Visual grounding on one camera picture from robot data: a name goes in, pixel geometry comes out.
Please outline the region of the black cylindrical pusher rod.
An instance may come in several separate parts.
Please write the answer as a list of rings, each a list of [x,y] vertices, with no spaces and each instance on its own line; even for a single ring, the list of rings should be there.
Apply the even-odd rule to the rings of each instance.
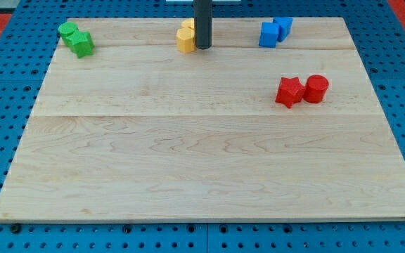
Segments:
[[[194,0],[195,46],[205,50],[212,46],[212,0]]]

